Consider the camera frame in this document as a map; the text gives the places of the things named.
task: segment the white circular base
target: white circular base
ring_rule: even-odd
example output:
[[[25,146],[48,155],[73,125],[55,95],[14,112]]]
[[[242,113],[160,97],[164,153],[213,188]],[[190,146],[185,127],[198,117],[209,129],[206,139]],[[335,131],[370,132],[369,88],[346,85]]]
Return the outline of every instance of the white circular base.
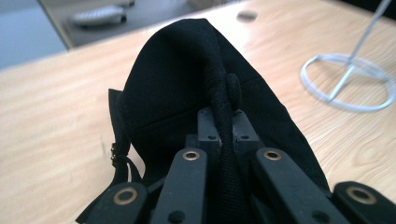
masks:
[[[385,86],[387,87],[388,100],[385,101],[381,105],[353,105],[353,104],[349,104],[349,103],[346,103],[346,102],[336,99],[335,98],[336,93],[332,93],[330,95],[324,93],[323,91],[319,90],[314,85],[312,80],[308,77],[308,74],[306,71],[306,68],[311,63],[314,63],[317,61],[323,61],[323,62],[327,62],[327,63],[335,63],[335,64],[340,64],[340,65],[346,66],[348,71],[344,74],[343,78],[345,80],[348,78],[350,73],[353,72],[355,74],[375,78],[377,80],[382,81],[385,84]],[[304,64],[304,66],[301,70],[301,80],[302,80],[304,86],[314,96],[319,98],[319,100],[324,101],[324,102],[328,103],[329,105],[333,105],[333,106],[336,106],[338,108],[342,108],[345,110],[351,110],[354,112],[374,112],[374,111],[377,111],[377,110],[387,107],[394,101],[396,89],[395,89],[395,85],[394,85],[392,77],[388,76],[382,69],[380,69],[375,64],[370,63],[370,62],[363,60],[361,58],[355,58],[355,59],[353,59],[352,63],[350,63],[350,64],[347,64],[347,63],[349,63],[349,55],[343,55],[343,54],[316,55]],[[341,87],[343,84],[339,83],[339,85],[340,86],[336,87],[339,89],[338,91],[341,90]]]

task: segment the wood grain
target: wood grain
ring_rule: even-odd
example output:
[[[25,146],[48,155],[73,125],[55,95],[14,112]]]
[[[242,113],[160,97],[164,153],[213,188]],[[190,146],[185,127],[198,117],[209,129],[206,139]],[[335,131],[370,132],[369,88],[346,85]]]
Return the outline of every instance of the wood grain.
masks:
[[[238,20],[242,10],[257,12],[257,19]],[[188,17],[208,18],[264,77],[308,139],[331,188],[355,180],[396,203],[396,104],[366,114],[336,109],[299,78],[315,54],[350,53],[370,16],[333,1],[256,0]],[[170,22],[0,72],[0,223],[73,223],[109,184],[114,136],[107,89],[123,89],[138,52]],[[381,19],[360,52],[393,77],[395,34],[396,23]],[[316,82],[329,89],[337,77],[325,76]],[[383,91],[369,84],[351,82],[346,98],[381,101]],[[130,157],[143,173],[142,161]]]

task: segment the black cloth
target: black cloth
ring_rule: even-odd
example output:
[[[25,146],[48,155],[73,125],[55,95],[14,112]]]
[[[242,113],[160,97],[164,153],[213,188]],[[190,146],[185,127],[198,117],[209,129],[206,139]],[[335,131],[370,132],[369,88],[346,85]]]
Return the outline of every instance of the black cloth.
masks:
[[[240,83],[240,99],[230,75]],[[262,76],[207,20],[162,28],[139,53],[118,110],[124,131],[146,165],[143,182],[166,176],[186,134],[197,132],[197,112],[211,106],[221,138],[219,168],[208,183],[208,223],[251,223],[233,151],[236,102],[267,147],[287,152],[321,188],[329,190],[303,134]]]

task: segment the light wood surface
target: light wood surface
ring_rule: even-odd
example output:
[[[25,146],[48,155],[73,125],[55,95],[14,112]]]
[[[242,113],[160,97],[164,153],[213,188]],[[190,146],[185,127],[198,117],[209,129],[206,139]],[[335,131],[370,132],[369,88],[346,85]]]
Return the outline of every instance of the light wood surface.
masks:
[[[241,10],[258,17],[240,21]],[[375,113],[343,111],[318,101],[299,78],[313,55],[352,51],[371,14],[333,1],[256,0],[188,17],[208,18],[265,78],[331,188],[354,180],[396,202],[396,104]],[[0,72],[0,223],[73,223],[109,184],[107,89],[123,89],[138,52],[169,22]],[[381,19],[360,53],[393,77],[395,35],[396,22]],[[316,80],[328,89],[334,79]],[[348,87],[354,99],[383,98],[367,80]]]

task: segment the white object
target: white object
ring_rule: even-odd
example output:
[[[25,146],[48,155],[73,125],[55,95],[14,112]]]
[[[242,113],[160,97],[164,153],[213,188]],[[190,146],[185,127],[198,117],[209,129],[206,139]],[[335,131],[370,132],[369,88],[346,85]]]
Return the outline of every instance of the white object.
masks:
[[[382,0],[381,4],[379,5],[378,9],[376,10],[370,25],[367,27],[366,31],[364,32],[361,40],[359,41],[356,48],[350,55],[341,55],[341,54],[324,54],[324,55],[316,55],[308,62],[306,62],[301,70],[301,80],[304,86],[319,100],[327,102],[329,105],[334,105],[336,107],[351,110],[355,112],[374,112],[380,109],[383,109],[393,103],[396,94],[395,84],[393,82],[393,78],[388,76],[381,68],[376,66],[373,63],[370,63],[366,60],[361,58],[356,58],[358,51],[361,49],[364,41],[366,40],[367,36],[372,32],[375,23],[379,20],[379,18],[384,13],[385,9],[387,9],[391,0]],[[335,63],[341,64],[346,68],[346,72],[344,73],[341,80],[337,83],[334,87],[330,95],[321,91],[318,87],[314,85],[314,83],[309,79],[306,68],[309,64],[317,61],[323,61],[327,63]],[[359,76],[366,76],[371,77],[383,82],[387,88],[388,92],[388,100],[386,100],[381,105],[353,105],[349,104],[340,100],[337,100],[336,97],[341,89],[347,83],[347,80],[353,75]]]
[[[126,21],[125,8],[118,6],[100,7],[71,17],[71,22],[79,26],[101,25],[113,21]]]

